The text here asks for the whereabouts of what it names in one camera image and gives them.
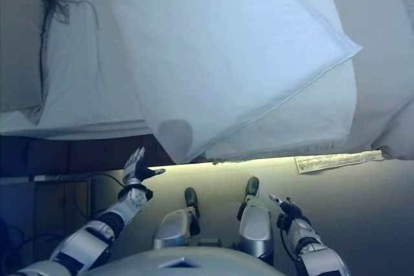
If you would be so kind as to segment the right robot hand black silver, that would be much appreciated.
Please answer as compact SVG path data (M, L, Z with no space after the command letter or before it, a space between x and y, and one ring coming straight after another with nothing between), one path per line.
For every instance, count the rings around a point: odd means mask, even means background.
M296 205L293 202L293 199L291 199L289 196L287 196L286 199L284 200L278 198L274 194L269 194L268 197L269 199L271 199L271 201L273 201L277 206L280 207L280 209L282 210L282 212L284 212L284 214L289 216L292 220L302 219L306 221L308 224L311 224L310 220L303 214L299 206Z

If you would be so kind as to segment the left robot hand black silver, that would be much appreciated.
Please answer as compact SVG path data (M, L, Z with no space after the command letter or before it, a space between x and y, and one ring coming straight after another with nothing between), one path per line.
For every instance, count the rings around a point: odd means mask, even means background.
M150 169L144 163L145 147L139 147L125 163L122 182L125 186L141 184L144 180L166 172L165 169Z

